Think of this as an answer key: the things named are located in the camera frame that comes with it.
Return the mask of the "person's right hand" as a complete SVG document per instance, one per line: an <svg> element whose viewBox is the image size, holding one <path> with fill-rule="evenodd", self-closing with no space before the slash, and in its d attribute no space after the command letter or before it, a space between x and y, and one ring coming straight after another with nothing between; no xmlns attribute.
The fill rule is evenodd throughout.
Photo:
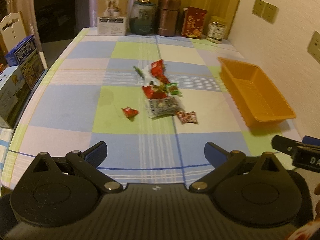
<svg viewBox="0 0 320 240"><path fill-rule="evenodd" d="M314 190L314 194L315 195L320 195L320 184L318 184L317 186L316 186L316 188L315 188L315 190Z"/></svg>

